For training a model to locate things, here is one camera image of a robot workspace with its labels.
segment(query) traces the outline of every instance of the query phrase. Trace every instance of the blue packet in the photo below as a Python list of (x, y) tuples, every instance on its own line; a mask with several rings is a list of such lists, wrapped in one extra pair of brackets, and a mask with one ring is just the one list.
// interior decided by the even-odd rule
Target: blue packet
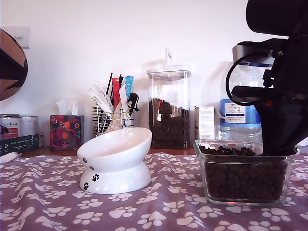
[(125, 91), (126, 91), (126, 96), (127, 98), (129, 99), (129, 96), (130, 96), (130, 92), (131, 92), (131, 87), (133, 85), (133, 79), (134, 79), (134, 76), (126, 76), (125, 77)]

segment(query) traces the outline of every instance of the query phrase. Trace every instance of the wooden surface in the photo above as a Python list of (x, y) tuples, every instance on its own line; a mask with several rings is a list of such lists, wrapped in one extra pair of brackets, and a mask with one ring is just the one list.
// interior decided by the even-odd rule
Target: wooden surface
[[(151, 148), (149, 153), (167, 153), (172, 155), (194, 155), (194, 149), (192, 147), (187, 149), (154, 149)], [(73, 156), (77, 155), (77, 151), (61, 151), (61, 152), (51, 152), (48, 147), (38, 148), (32, 151), (25, 152), (21, 157), (28, 158), (38, 155), (60, 155), (60, 156)]]

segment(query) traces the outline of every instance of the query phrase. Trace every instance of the kibble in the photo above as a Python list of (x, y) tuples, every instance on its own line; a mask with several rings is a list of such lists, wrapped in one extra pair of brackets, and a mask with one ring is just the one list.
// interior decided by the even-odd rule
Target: kibble
[(184, 149), (189, 146), (189, 113), (161, 99), (149, 102), (152, 147)]
[[(265, 163), (259, 159), (247, 159), (257, 155), (251, 148), (242, 147), (218, 149), (199, 146), (204, 154), (212, 155), (213, 161), (205, 161), (207, 193), (215, 200), (248, 200), (249, 202), (273, 202), (279, 200), (287, 169), (287, 163), (276, 158), (266, 157)], [(217, 158), (224, 156), (224, 163)]]

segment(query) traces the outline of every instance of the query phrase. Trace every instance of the purple tablecloth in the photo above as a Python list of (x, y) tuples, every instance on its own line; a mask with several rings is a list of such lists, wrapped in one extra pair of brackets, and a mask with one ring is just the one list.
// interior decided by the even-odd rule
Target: purple tablecloth
[(57, 231), (307, 231), (308, 157), (296, 156), (281, 207), (206, 201), (195, 156), (146, 156), (152, 183), (135, 192), (99, 195), (79, 188), (77, 157), (40, 156), (0, 166), (0, 228)]

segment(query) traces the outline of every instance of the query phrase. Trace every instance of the cardboard box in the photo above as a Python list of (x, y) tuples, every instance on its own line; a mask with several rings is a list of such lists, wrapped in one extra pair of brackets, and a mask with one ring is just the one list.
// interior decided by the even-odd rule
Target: cardboard box
[(78, 150), (83, 144), (83, 115), (50, 116), (50, 150)]
[(215, 107), (195, 107), (195, 139), (215, 139)]
[(11, 152), (30, 151), (39, 148), (39, 135), (21, 136), (0, 141), (0, 156)]

